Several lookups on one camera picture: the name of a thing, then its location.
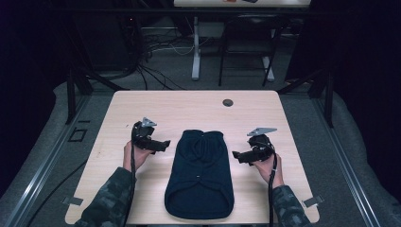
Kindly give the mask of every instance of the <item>forearm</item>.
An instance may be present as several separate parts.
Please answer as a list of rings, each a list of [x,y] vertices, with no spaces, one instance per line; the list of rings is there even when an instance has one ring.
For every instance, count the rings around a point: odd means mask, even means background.
[[[99,189],[75,226],[90,227],[103,226],[103,224],[123,226],[130,205],[128,203],[131,187],[131,173],[119,167]]]
[[[305,215],[304,208],[298,202],[289,186],[281,185],[275,187],[272,194],[273,207],[280,226],[312,226]]]

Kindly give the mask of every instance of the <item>person's right arm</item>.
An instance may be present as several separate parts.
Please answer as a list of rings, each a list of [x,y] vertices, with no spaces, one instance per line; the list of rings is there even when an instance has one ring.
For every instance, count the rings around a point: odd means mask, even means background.
[[[277,167],[272,183],[273,208],[280,226],[312,226],[304,208],[288,185],[284,184],[281,157],[277,155]],[[274,157],[264,162],[253,162],[265,182],[269,183]]]

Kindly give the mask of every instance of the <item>person's left hand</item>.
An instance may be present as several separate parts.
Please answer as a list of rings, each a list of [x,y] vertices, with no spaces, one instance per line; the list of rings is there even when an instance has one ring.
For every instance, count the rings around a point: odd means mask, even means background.
[[[153,152],[149,149],[140,149],[137,146],[133,146],[133,157],[135,159],[135,171],[147,160],[148,156]],[[124,147],[124,162],[123,167],[131,172],[131,151],[132,142],[129,141]]]

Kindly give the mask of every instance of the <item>dark background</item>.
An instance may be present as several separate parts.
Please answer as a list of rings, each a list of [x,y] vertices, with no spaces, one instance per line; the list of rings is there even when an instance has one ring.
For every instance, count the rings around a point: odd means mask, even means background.
[[[3,1],[0,8],[1,142],[3,157],[1,195],[9,186],[35,144],[55,103],[53,89],[65,82],[73,64],[91,69],[127,70],[135,46],[126,43],[120,21],[100,23],[120,32],[114,55],[91,50],[79,19],[48,20],[41,8],[47,2]],[[314,1],[311,10],[346,10],[358,1]],[[363,136],[368,162],[382,185],[401,201],[401,19],[399,4],[364,2],[365,17],[354,28],[346,53],[338,62],[335,91],[344,99]],[[90,26],[96,20],[86,21]],[[291,59],[287,79],[307,76],[322,67],[333,52],[346,20],[305,20]],[[97,39],[108,39],[107,35]],[[108,49],[97,50],[110,52]]]

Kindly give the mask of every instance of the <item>person's right hand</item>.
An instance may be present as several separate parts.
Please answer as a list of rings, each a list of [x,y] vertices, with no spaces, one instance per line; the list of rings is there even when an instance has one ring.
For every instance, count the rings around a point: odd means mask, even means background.
[[[280,155],[276,154],[277,156],[277,167],[276,167],[276,172],[274,175],[274,180],[273,180],[273,185],[272,188],[275,188],[280,185],[284,185],[284,180],[283,180],[283,170],[281,168],[281,157]],[[262,176],[263,180],[265,182],[269,183],[270,180],[270,175],[271,175],[271,170],[273,168],[273,162],[274,162],[274,155],[271,155],[271,157],[263,162],[261,161],[256,161],[253,162],[259,170],[260,175]]]

